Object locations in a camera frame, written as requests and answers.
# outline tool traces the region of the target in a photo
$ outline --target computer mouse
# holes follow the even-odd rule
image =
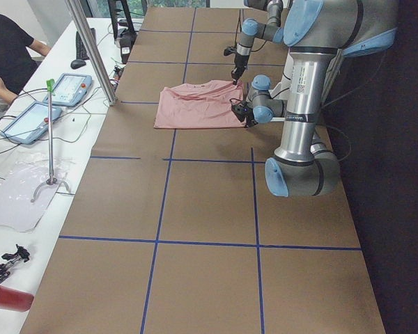
[[[86,65],[86,63],[82,59],[75,59],[71,62],[70,66],[71,66],[72,69],[76,70],[77,68],[80,68],[80,67],[85,66],[85,65]]]

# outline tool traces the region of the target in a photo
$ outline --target red cylinder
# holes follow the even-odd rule
[[[34,296],[28,292],[23,292],[0,285],[0,308],[25,312],[29,310],[33,303]]]

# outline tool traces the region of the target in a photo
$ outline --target black wall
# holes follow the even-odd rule
[[[387,334],[418,334],[418,0],[400,2],[395,45],[377,75],[324,116],[353,146],[342,179]],[[332,98],[372,77],[382,56],[346,63]],[[345,155],[344,137],[330,136]]]

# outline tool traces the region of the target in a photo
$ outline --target person's arm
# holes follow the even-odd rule
[[[46,57],[49,51],[51,51],[51,47],[43,44],[42,42],[39,42],[38,40],[34,40],[34,42],[32,42],[28,47],[44,57]]]
[[[14,99],[17,97],[17,95],[10,90],[8,90],[5,86],[5,83],[0,78],[0,98],[5,100],[6,103],[11,104],[13,103]]]

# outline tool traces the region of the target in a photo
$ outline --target white table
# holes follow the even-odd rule
[[[114,45],[110,19],[88,19],[88,23],[90,27],[96,29],[98,49],[107,73],[111,74],[115,65],[121,67],[123,65],[117,63],[121,61],[121,56],[119,49]],[[140,23],[141,20],[139,24],[135,24],[136,30],[139,28]],[[70,63],[75,59],[76,54],[75,34],[76,27],[74,22],[71,22],[37,72],[25,86],[25,91],[46,88],[46,80],[57,80],[64,72],[91,75],[93,77],[93,87],[90,89],[90,92],[93,92],[94,88],[100,86],[90,61],[87,61],[86,66],[77,70],[70,68]],[[35,93],[33,96],[41,101],[46,96],[46,92]],[[33,99],[29,96],[19,98],[11,106],[7,115],[19,115],[32,101]],[[78,108],[53,126],[55,137],[72,141],[79,136],[89,118],[84,133],[75,143],[54,140],[54,159],[61,161],[71,160],[72,162],[66,178],[72,193],[75,193],[79,185],[90,157],[91,148],[99,134],[108,109],[108,102],[102,89],[99,89],[84,106],[89,110],[91,116],[83,108]],[[10,120],[2,120],[0,129],[3,129],[9,122]],[[14,144],[7,140],[0,140],[0,151],[13,146]],[[0,154],[0,176],[5,177],[16,161],[27,159],[31,154],[38,153],[46,154],[46,157],[48,157],[47,141],[38,141],[32,145],[21,145],[14,150]],[[30,261],[20,263],[11,269],[11,275],[2,283],[3,286],[36,294],[73,197],[57,193],[32,232],[20,233],[10,228],[0,227],[0,263],[6,262],[1,259],[4,253],[14,253],[17,250],[15,244],[25,247],[31,254]],[[0,334],[19,333],[27,315],[28,312],[0,310]]]

